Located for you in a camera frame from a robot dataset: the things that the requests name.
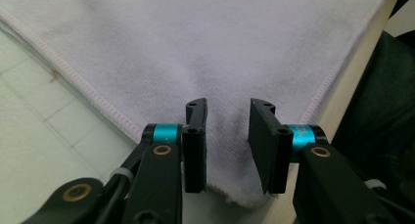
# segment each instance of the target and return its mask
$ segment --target table surface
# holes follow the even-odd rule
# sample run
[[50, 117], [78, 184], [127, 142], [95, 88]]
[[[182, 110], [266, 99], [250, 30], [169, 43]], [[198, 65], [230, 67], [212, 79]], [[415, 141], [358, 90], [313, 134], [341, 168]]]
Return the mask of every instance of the table surface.
[[[388, 0], [369, 27], [319, 124], [333, 138], [395, 0]], [[61, 185], [79, 177], [104, 183], [135, 147], [56, 71], [0, 31], [0, 223], [19, 223]], [[250, 210], [212, 191], [184, 194], [183, 223], [293, 223], [288, 191]]]

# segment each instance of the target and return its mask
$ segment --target brass screw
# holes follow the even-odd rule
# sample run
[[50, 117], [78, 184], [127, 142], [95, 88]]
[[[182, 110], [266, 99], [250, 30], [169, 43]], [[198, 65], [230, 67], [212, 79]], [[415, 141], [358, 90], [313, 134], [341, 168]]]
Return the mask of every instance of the brass screw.
[[91, 193], [92, 187], [87, 183], [80, 183], [68, 188], [62, 198], [66, 202], [77, 202], [84, 199]]
[[311, 152], [319, 157], [330, 157], [332, 155], [329, 150], [320, 147], [311, 148]]
[[171, 153], [171, 147], [166, 145], [157, 146], [153, 149], [153, 153], [157, 156], [165, 156]]

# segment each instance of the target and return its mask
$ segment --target white towel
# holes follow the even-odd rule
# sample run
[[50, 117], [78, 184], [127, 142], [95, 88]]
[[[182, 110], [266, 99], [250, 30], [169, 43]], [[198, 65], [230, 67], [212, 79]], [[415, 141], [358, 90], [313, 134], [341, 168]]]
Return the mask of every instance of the white towel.
[[207, 182], [264, 200], [250, 98], [312, 123], [384, 0], [0, 0], [0, 25], [140, 141], [207, 98]]

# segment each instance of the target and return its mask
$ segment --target white cloth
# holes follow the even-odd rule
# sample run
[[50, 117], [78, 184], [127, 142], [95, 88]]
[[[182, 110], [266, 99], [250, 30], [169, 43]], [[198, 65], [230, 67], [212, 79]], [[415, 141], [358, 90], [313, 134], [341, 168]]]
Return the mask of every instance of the white cloth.
[[0, 25], [140, 141], [207, 98], [207, 182], [264, 200], [250, 98], [312, 123], [384, 0], [0, 0]]

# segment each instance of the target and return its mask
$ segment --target teal band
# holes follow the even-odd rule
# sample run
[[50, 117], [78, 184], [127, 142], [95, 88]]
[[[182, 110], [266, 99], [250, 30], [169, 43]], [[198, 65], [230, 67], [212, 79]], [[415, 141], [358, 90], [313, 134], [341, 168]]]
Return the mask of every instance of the teal band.
[[156, 124], [153, 143], [176, 144], [178, 129], [178, 124]]
[[291, 162], [300, 162], [300, 150], [308, 143], [315, 143], [314, 131], [306, 124], [289, 124], [287, 126], [294, 133], [293, 155], [291, 156]]

